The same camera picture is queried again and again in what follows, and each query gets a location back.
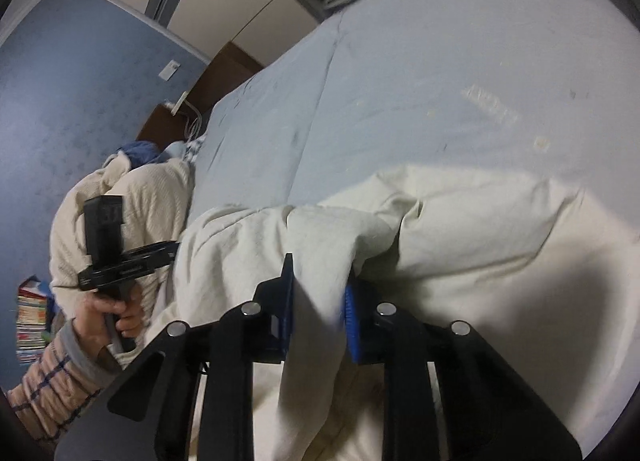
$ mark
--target wooden nightstand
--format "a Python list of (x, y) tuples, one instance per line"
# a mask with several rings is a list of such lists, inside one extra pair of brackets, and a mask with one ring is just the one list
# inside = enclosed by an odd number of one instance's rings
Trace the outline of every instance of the wooden nightstand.
[[(214, 105), (262, 69), (258, 62), (231, 42), (220, 50), (186, 98), (202, 114), (202, 126), (196, 137), (206, 130)], [(195, 117), (193, 110), (185, 105), (175, 116), (164, 105), (157, 105), (136, 140), (152, 141), (162, 150), (174, 141), (184, 141), (185, 126)]]

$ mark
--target hand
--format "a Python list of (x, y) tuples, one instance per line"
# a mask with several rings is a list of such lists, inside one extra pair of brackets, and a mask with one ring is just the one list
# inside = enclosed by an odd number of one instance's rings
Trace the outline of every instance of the hand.
[(144, 311), (140, 305), (142, 289), (136, 284), (130, 293), (130, 300), (113, 300), (89, 292), (82, 297), (76, 308), (73, 327), (82, 350), (92, 360), (97, 359), (100, 351), (111, 343), (111, 337), (104, 323), (104, 314), (120, 316), (116, 329), (127, 338), (135, 338), (142, 332)]

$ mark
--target light blue bed sheet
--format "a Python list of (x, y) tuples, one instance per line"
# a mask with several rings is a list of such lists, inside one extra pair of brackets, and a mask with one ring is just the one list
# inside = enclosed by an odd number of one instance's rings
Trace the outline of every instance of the light blue bed sheet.
[(216, 105), (190, 219), (416, 162), (576, 182), (640, 225), (639, 69), (608, 0), (362, 0)]

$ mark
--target beige blanket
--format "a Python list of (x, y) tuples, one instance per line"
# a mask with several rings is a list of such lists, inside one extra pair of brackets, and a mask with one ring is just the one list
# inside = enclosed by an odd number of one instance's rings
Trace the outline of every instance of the beige blanket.
[[(84, 202), (105, 194), (123, 196), (122, 237), (124, 249), (132, 250), (177, 240), (186, 221), (192, 191), (193, 179), (187, 163), (171, 159), (130, 170), (129, 159), (122, 152), (71, 189), (53, 220), (49, 264), (51, 287), (67, 319), (74, 317), (76, 301), (82, 293), (77, 289), (78, 272), (90, 264), (84, 247)], [(146, 324), (166, 271), (167, 268), (159, 269), (138, 281), (143, 288)], [(140, 345), (132, 353), (119, 355), (119, 361), (127, 364), (139, 349)]]
[(577, 187), (496, 171), (406, 166), (317, 206), (214, 208), (185, 230), (148, 338), (250, 300), (287, 252), (294, 333), (284, 368), (254, 368), (258, 461), (380, 459), (380, 370), (342, 362), (352, 264), (425, 321), (470, 322), (584, 452), (638, 381), (638, 234)]

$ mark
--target fingers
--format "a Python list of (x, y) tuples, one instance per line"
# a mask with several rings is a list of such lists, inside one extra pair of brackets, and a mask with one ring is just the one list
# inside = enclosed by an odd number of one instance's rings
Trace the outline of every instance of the fingers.
[(144, 316), (145, 313), (142, 307), (138, 307), (137, 313), (127, 317), (120, 317), (116, 324), (116, 329), (127, 338), (135, 338), (142, 332)]
[(137, 302), (142, 301), (142, 288), (140, 287), (140, 284), (138, 284), (138, 282), (136, 282), (131, 288), (131, 292), (129, 293), (129, 300)]
[(96, 293), (88, 293), (86, 301), (93, 307), (94, 311), (97, 311), (98, 313), (114, 313), (116, 315), (120, 315), (127, 309), (127, 305), (124, 301), (100, 297)]
[(127, 307), (120, 314), (121, 318), (135, 316), (138, 315), (142, 311), (142, 306), (140, 305), (140, 300), (129, 300), (127, 302)]

